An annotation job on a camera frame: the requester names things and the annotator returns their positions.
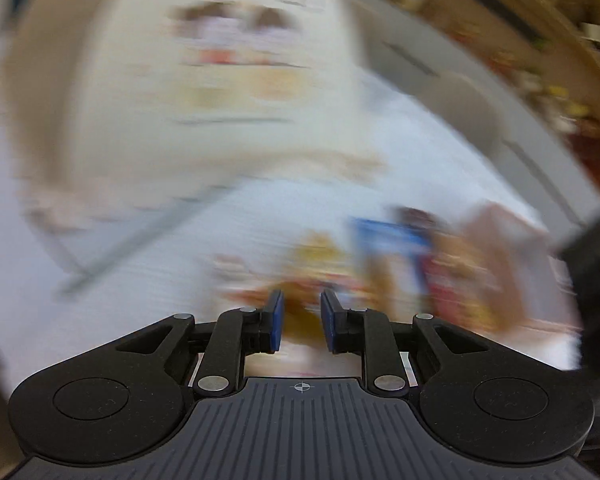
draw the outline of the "white tabletop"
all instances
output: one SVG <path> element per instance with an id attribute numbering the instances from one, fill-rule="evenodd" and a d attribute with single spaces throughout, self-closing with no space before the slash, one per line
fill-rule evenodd
<path id="1" fill-rule="evenodd" d="M 0 384 L 9 394 L 28 375 L 175 312 L 215 317 L 215 254 L 237 254 L 275 272 L 290 244 L 324 230 L 350 249 L 352 217 L 387 219 L 387 206 L 427 210 L 458 224 L 486 201 L 541 225 L 530 208 L 463 138 L 413 98 L 369 74 L 374 142 L 386 167 L 368 186 L 351 182 L 245 180 L 154 240 L 80 294 L 22 216 L 0 116 Z M 503 341 L 560 368 L 574 365 L 569 335 L 509 335 Z"/>

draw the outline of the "shelf items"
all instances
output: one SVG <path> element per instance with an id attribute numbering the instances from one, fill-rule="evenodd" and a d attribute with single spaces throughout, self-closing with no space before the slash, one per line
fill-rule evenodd
<path id="1" fill-rule="evenodd" d="M 401 0 L 389 1 L 405 9 Z M 565 131 L 559 136 L 600 188 L 600 163 L 592 163 L 600 153 L 600 0 L 422 0 L 405 10 L 462 43 L 510 83 L 514 68 L 539 73 L 546 88 L 566 89 L 565 110 L 590 110 L 573 118 L 584 140 Z M 525 34 L 530 30 L 542 41 L 532 41 Z"/>

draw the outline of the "blurred background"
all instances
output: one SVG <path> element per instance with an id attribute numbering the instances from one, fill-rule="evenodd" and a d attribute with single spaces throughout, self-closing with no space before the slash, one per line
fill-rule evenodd
<path id="1" fill-rule="evenodd" d="M 20 458 L 4 400 L 19 381 L 127 327 L 188 312 L 194 296 L 195 305 L 213 305 L 204 311 L 212 318 L 283 285 L 290 343 L 280 362 L 252 360 L 254 373 L 355 373 L 351 362 L 323 360 L 317 343 L 315 291 L 334 285 L 392 319 L 426 310 L 600 379 L 600 0 L 345 1 L 363 47 L 360 68 L 372 78 L 368 105 L 400 132 L 381 136 L 381 151 L 395 151 L 381 192 L 356 202 L 349 187 L 336 197 L 251 182 L 249 193 L 213 199 L 202 213 L 184 201 L 78 235 L 27 217 L 34 236 L 21 245 L 12 238 L 4 253 L 13 260 L 0 265 L 10 268 L 26 244 L 51 257 L 15 268 L 16 280 L 27 276 L 22 290 L 0 289 L 9 307 L 0 314 L 0 469 Z M 26 2 L 0 0 L 0 53 Z M 296 202 L 284 214 L 254 212 L 289 192 Z M 307 218 L 321 200 L 338 213 L 322 208 L 321 219 Z M 53 305 L 26 274 L 35 258 L 53 268 Z M 452 285 L 438 286 L 440 276 Z M 206 288 L 194 292 L 192 283 Z M 22 307 L 29 298 L 36 308 Z M 111 306 L 133 302 L 135 310 Z M 24 342 L 30 355 L 16 348 Z M 600 472 L 598 436 L 583 457 Z"/>

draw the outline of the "printed face graphic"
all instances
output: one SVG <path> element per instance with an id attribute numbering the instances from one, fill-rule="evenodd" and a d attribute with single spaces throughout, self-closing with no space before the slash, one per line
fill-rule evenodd
<path id="1" fill-rule="evenodd" d="M 241 22 L 238 18 L 209 16 L 201 19 L 197 43 L 201 48 L 229 49 L 240 41 Z"/>

